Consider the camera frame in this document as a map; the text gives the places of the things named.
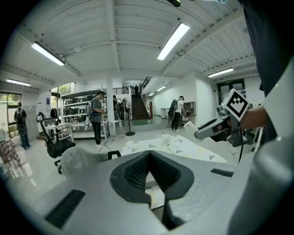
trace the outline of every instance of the wooden handrail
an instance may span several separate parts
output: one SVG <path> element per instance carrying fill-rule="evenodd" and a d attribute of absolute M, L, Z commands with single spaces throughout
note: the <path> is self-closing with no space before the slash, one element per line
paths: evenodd
<path fill-rule="evenodd" d="M 144 103 L 144 105 L 145 105 L 145 108 L 147 109 L 147 112 L 149 111 L 148 114 L 149 114 L 149 116 L 150 116 L 150 119 L 152 119 L 152 118 L 153 118 L 152 102 L 149 102 L 149 101 L 147 100 L 145 94 L 142 95 L 142 100 L 143 100 L 143 103 Z"/>

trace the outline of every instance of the sneaker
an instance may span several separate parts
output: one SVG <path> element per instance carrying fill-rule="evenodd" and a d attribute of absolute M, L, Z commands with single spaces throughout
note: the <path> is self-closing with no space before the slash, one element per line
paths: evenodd
<path fill-rule="evenodd" d="M 96 145 L 96 148 L 103 148 L 103 147 L 105 147 L 104 144 L 98 144 L 98 145 Z"/>

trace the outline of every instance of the office chair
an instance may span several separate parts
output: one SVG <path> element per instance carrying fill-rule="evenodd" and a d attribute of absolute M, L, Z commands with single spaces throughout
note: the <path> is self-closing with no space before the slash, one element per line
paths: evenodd
<path fill-rule="evenodd" d="M 45 117 L 44 117 L 44 114 L 39 112 L 39 114 L 37 115 L 37 122 L 40 123 L 41 125 L 41 128 L 46 136 L 45 139 L 45 142 L 46 142 L 46 146 L 47 146 L 47 152 L 49 154 L 50 157 L 52 158 L 57 158 L 57 157 L 60 157 L 64 151 L 66 151 L 67 149 L 71 148 L 71 147 L 75 147 L 75 143 L 69 141 L 69 140 L 58 140 L 58 135 L 60 133 L 56 133 L 56 134 L 53 134 L 52 137 L 50 137 L 46 130 L 45 130 L 45 127 L 43 125 L 43 121 L 44 121 Z M 58 161 L 55 161 L 54 162 L 54 165 L 57 166 L 57 164 L 60 162 L 60 160 Z M 62 174 L 61 172 L 61 166 L 59 166 L 58 168 L 58 173 L 59 174 Z"/>

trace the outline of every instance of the stair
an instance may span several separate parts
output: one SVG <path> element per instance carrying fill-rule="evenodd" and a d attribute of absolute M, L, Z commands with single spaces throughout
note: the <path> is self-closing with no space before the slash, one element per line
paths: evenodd
<path fill-rule="evenodd" d="M 150 119 L 143 100 L 140 96 L 138 96 L 136 99 L 135 95 L 132 95 L 132 115 L 133 120 Z"/>

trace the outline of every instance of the white ceiling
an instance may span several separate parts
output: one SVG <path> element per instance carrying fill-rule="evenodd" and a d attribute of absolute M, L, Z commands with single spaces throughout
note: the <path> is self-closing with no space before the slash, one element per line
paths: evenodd
<path fill-rule="evenodd" d="M 163 61 L 157 60 L 159 47 L 180 22 L 190 30 Z M 58 66 L 32 49 L 34 41 L 66 65 Z M 109 69 L 116 74 L 135 71 L 137 79 L 144 79 L 181 78 L 192 70 L 207 76 L 234 67 L 234 72 L 221 78 L 245 78 L 257 74 L 254 61 L 237 0 L 225 5 L 182 0 L 180 8 L 166 0 L 44 0 L 11 36 L 0 72 L 33 80 L 32 87 L 44 90 Z"/>

